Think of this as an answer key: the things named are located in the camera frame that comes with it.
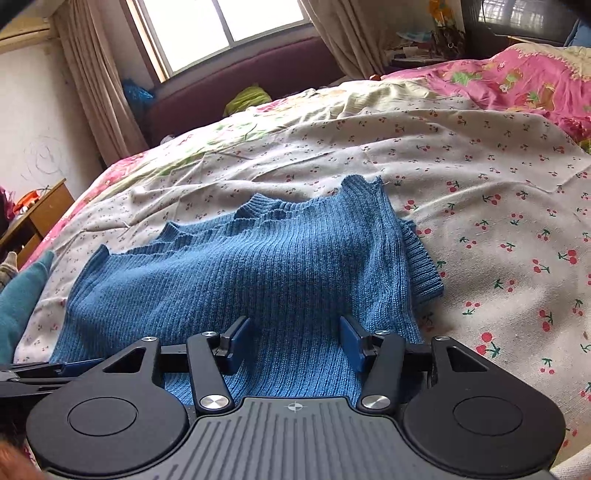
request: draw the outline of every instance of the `pillow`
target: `pillow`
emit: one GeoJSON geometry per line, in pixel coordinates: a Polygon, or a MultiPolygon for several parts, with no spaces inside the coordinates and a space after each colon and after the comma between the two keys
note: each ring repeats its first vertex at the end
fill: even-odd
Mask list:
{"type": "Polygon", "coordinates": [[[566,46],[591,48],[591,27],[578,20],[567,40],[566,46]]]}

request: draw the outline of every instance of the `bed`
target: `bed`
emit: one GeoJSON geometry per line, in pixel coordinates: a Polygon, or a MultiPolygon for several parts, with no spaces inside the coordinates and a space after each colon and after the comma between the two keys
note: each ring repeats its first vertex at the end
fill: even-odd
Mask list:
{"type": "Polygon", "coordinates": [[[101,245],[197,222],[254,193],[301,201],[381,176],[443,279],[416,312],[552,398],[567,422],[555,474],[591,450],[591,50],[515,45],[490,60],[307,90],[121,160],[47,235],[51,276],[15,362],[50,358],[72,285],[101,245]]]}

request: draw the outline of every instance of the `cherry print sheet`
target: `cherry print sheet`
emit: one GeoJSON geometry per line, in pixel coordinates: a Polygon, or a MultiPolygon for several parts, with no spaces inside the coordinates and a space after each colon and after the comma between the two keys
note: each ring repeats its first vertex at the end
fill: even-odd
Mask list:
{"type": "MultiPolygon", "coordinates": [[[[568,427],[557,464],[570,463],[556,472],[587,478],[591,157],[531,113],[402,94],[388,80],[322,92],[314,117],[253,139],[197,155],[204,144],[186,134],[169,147],[173,160],[143,163],[82,208],[52,240],[56,260],[15,361],[50,357],[68,293],[100,244],[115,252],[145,244],[167,220],[211,218],[255,192],[299,201],[336,193],[348,174],[379,175],[443,278],[443,297],[417,312],[426,339],[451,335],[551,397],[568,427]],[[185,148],[189,154],[178,154],[185,148]]],[[[264,114],[278,108],[276,115],[295,118],[291,108],[311,108],[306,101],[264,114]]]]}

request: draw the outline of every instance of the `beige curtain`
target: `beige curtain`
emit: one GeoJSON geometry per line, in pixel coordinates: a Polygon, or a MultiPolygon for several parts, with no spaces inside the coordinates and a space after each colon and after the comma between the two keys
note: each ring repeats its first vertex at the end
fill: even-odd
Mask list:
{"type": "Polygon", "coordinates": [[[125,96],[94,1],[67,0],[54,15],[66,60],[107,165],[148,148],[125,96]]]}
{"type": "Polygon", "coordinates": [[[301,0],[341,70],[354,79],[383,73],[379,1],[301,0]]]}

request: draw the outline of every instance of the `bed headboard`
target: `bed headboard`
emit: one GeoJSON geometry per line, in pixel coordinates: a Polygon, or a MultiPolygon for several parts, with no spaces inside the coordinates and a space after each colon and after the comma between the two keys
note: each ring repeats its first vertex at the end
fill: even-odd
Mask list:
{"type": "Polygon", "coordinates": [[[222,119],[226,104],[257,83],[273,100],[328,85],[343,73],[320,37],[273,48],[219,70],[172,95],[156,100],[145,129],[151,146],[222,119]]]}

